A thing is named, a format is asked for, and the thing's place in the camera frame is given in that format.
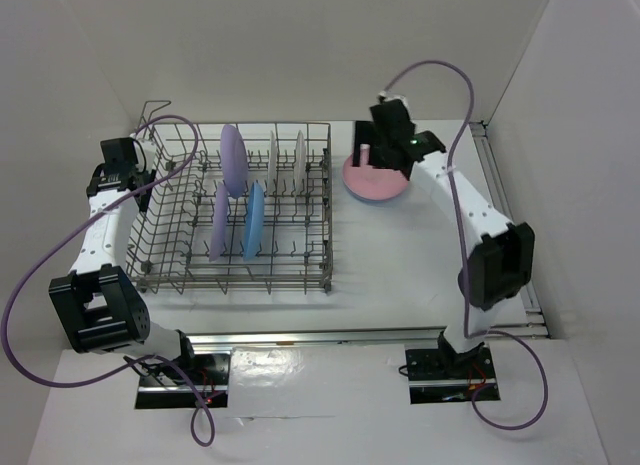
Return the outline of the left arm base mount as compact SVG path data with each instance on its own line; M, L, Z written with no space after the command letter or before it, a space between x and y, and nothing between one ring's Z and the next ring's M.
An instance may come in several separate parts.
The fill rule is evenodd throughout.
M231 352L197 354L184 372L211 409L226 408L229 400ZM160 362L139 365L135 408L138 410L195 409L198 401L184 379Z

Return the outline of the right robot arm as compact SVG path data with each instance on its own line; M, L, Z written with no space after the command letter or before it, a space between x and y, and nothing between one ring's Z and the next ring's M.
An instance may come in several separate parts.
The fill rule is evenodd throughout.
M446 326L436 364L460 376L502 310L530 282L535 234L498 211L453 163L453 150L430 131L418 131L405 102L380 96L371 118L355 125L354 147L368 146L366 164L400 172L424 191L456 226L462 269L462 308Z

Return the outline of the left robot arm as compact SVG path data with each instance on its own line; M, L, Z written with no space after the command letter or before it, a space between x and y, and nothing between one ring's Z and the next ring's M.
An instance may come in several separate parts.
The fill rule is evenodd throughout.
M176 384L196 375L197 359L186 334L163 328L126 274L126 256L136 219L148 210L151 192L107 206L156 179L153 142L131 137L100 143L103 162L86 189L90 217L79 255L67 275L54 278L49 297L72 349L164 357L163 374Z

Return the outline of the pink plate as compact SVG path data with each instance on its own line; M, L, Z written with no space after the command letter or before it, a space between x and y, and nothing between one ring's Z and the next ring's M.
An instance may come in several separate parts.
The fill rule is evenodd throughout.
M359 195L372 199L384 199L402 194L409 185L407 182L375 182L369 178L369 151L366 145L362 146L361 165L353 166L353 155L350 155L342 167L343 183L352 195Z

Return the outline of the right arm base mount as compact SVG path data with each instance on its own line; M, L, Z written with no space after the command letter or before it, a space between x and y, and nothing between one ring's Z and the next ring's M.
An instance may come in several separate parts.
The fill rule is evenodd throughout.
M499 401L500 392L488 347L483 347L471 362L455 371L447 371L437 349L406 349L405 363L398 373L408 381L412 404L445 404L476 400Z

